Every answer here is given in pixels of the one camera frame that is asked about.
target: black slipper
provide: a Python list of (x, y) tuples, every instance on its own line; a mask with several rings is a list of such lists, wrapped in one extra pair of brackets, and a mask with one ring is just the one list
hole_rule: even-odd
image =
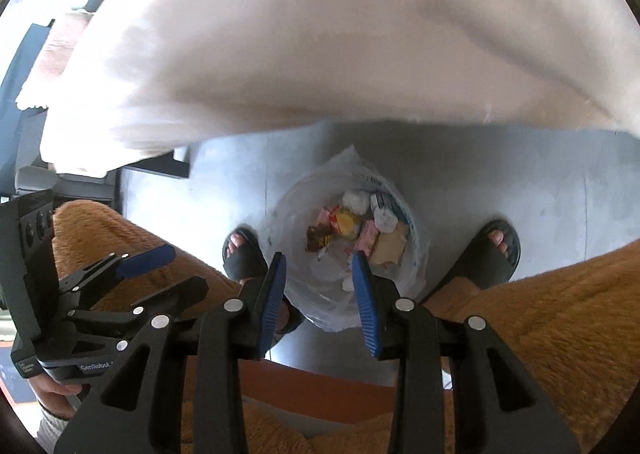
[[(227, 257), (226, 253), (231, 241), (231, 234), (240, 234), (244, 238), (244, 244), (236, 248), (236, 251)], [(269, 267), (264, 260), (258, 236), (248, 228), (237, 227), (225, 239), (222, 245), (222, 265), (226, 272), (226, 277), (232, 281), (250, 279), (251, 277), (263, 277), (267, 274)]]
[[(231, 234), (240, 234), (244, 238), (244, 243), (236, 248), (233, 254), (227, 256)], [(258, 243), (258, 236), (246, 227), (236, 227), (226, 237), (225, 243), (222, 245), (222, 265), (226, 277), (236, 282), (252, 277), (264, 277), (269, 271), (267, 261), (264, 260), (260, 249), (260, 243)], [(289, 308), (289, 320), (283, 329), (277, 331), (279, 336), (291, 333), (305, 320), (300, 310), (293, 306), (289, 299), (283, 297), (282, 300)]]
[[(506, 257), (487, 237), (487, 234), (494, 230), (504, 233), (502, 241), (507, 243)], [(420, 303), (424, 303), (454, 277), (466, 277), (480, 290), (506, 283), (515, 272), (519, 261), (520, 238), (516, 230), (505, 220), (491, 221), (480, 229), (447, 275)]]

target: snack wrapper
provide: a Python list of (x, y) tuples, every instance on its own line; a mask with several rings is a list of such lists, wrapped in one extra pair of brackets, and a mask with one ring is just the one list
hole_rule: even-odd
[(360, 218), (345, 208), (339, 208), (329, 216), (334, 231), (347, 240), (358, 238), (360, 233)]
[(314, 227), (330, 227), (331, 226), (331, 214), (337, 211), (340, 208), (339, 205), (336, 205), (332, 209), (328, 209), (327, 207), (322, 207), (322, 210), (318, 214), (316, 218), (316, 222), (314, 223)]
[(312, 226), (306, 229), (307, 252), (319, 252), (334, 240), (334, 229), (327, 225)]
[(379, 234), (380, 231), (376, 228), (376, 224), (372, 220), (368, 220), (362, 228), (360, 238), (358, 239), (354, 250), (361, 250), (364, 252), (365, 256), (369, 257), (373, 251), (373, 247), (376, 244)]

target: human hand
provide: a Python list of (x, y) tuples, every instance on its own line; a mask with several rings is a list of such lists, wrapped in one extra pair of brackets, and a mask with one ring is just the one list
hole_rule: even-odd
[(29, 384), (33, 392), (36, 394), (42, 407), (47, 409), (51, 414), (70, 420), (75, 414), (75, 410), (66, 400), (65, 396), (78, 394), (82, 391), (82, 386), (77, 384), (69, 384), (63, 386), (51, 378), (47, 373), (38, 374), (29, 378)]

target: foot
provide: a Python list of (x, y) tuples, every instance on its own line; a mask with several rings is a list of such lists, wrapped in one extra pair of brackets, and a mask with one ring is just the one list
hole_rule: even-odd
[[(231, 234), (229, 236), (229, 245), (226, 247), (225, 259), (228, 259), (229, 257), (231, 257), (235, 253), (235, 251), (238, 250), (238, 248), (240, 248), (245, 243), (246, 243), (246, 240), (244, 239), (244, 236), (236, 233)], [(240, 286), (242, 286), (250, 278), (251, 277), (247, 277), (246, 279), (240, 279), (238, 283), (240, 283)]]
[[(225, 259), (231, 257), (236, 252), (236, 250), (238, 250), (238, 248), (240, 248), (245, 243), (246, 240), (244, 239), (244, 236), (237, 233), (231, 234), (229, 236), (229, 244), (226, 247), (225, 251)], [(252, 277), (240, 279), (238, 283), (240, 283), (240, 286), (243, 286), (249, 279), (252, 279)], [(283, 302), (280, 304), (280, 313), (278, 314), (278, 320), (276, 321), (276, 332), (283, 329), (284, 326), (287, 325), (287, 322), (289, 322), (289, 307), (287, 307), (287, 305)]]
[(500, 250), (504, 254), (504, 257), (508, 257), (508, 245), (504, 242), (504, 232), (502, 232), (501, 230), (492, 230), (486, 236), (489, 238), (491, 243), (493, 243), (498, 248), (498, 250)]
[[(504, 254), (504, 257), (508, 257), (508, 245), (504, 242), (504, 233), (501, 230), (493, 230), (486, 236)], [(468, 297), (476, 296), (478, 293), (480, 293), (480, 288), (470, 279), (454, 277), (444, 287), (431, 295), (422, 305), (436, 317), (446, 319), (447, 313), (452, 307), (457, 306)]]

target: pink wrapper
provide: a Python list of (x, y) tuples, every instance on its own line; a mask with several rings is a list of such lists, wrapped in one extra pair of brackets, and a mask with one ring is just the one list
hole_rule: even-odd
[(373, 247), (376, 244), (379, 234), (380, 231), (376, 228), (376, 224), (373, 220), (368, 220), (362, 228), (362, 232), (360, 233), (360, 237), (358, 238), (358, 242), (356, 243), (354, 250), (361, 250), (364, 252), (364, 255), (369, 257), (373, 251)]
[(329, 218), (331, 217), (332, 212), (338, 210), (338, 205), (336, 205), (332, 209), (328, 209), (327, 207), (322, 207), (320, 214), (316, 218), (316, 222), (314, 223), (314, 227), (329, 227), (331, 226), (331, 222)]

